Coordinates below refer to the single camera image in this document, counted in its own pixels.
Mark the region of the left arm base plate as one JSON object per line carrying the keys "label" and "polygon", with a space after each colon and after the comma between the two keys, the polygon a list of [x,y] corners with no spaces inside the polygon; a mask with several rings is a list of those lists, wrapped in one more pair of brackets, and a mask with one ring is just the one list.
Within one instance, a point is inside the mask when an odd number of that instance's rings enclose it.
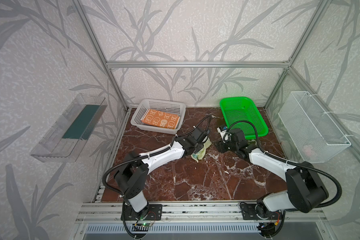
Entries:
{"label": "left arm base plate", "polygon": [[125,205],[122,210],[122,220],[126,221],[159,221],[161,220],[163,205],[148,204],[140,212],[136,212],[132,206]]}

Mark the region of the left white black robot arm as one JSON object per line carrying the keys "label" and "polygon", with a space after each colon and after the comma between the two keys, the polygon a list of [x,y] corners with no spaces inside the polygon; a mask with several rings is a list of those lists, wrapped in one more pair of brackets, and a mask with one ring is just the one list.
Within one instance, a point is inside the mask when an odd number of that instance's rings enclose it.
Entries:
{"label": "left white black robot arm", "polygon": [[198,153],[208,140],[209,130],[194,128],[188,134],[174,136],[171,143],[154,151],[130,154],[120,167],[116,168],[114,180],[121,190],[124,202],[136,214],[148,210],[148,201],[143,189],[148,175],[169,162]]}

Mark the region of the light blue towel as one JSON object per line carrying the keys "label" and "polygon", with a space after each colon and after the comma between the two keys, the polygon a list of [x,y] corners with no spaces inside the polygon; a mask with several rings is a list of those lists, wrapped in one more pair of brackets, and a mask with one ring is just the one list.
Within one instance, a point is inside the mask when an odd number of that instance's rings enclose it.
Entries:
{"label": "light blue towel", "polygon": [[211,145],[212,145],[212,142],[210,141],[209,138],[207,138],[207,140],[204,142],[203,148],[202,148],[199,152],[197,152],[196,154],[193,153],[193,154],[191,155],[192,159],[195,160],[195,161],[198,163],[200,160],[202,160],[202,159],[204,158],[207,149],[208,149]]}

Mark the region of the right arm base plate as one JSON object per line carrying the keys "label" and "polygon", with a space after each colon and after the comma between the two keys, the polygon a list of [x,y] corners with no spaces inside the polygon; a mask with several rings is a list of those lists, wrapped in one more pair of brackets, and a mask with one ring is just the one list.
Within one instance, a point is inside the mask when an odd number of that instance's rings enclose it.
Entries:
{"label": "right arm base plate", "polygon": [[281,211],[270,212],[262,204],[249,204],[241,202],[239,204],[243,220],[263,220],[263,221],[279,221],[282,216]]}

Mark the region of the cream orange patterned towel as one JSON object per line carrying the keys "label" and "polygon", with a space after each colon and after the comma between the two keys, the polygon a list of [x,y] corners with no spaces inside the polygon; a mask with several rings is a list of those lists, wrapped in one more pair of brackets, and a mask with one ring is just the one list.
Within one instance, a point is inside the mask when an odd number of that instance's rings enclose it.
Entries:
{"label": "cream orange patterned towel", "polygon": [[175,129],[180,121],[180,116],[154,109],[148,109],[141,118],[142,123],[165,129]]}

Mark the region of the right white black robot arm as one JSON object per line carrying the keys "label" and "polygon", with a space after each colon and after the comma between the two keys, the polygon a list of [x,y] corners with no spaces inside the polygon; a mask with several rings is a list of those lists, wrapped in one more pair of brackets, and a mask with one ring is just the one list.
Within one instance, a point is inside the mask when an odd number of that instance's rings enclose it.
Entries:
{"label": "right white black robot arm", "polygon": [[284,180],[287,189],[278,193],[266,195],[258,200],[264,211],[295,209],[308,213],[318,207],[329,197],[319,173],[310,170],[313,165],[303,162],[302,167],[293,166],[277,160],[273,155],[262,151],[255,145],[250,145],[240,129],[217,128],[222,140],[216,143],[220,153],[233,152],[240,159],[260,166]]}

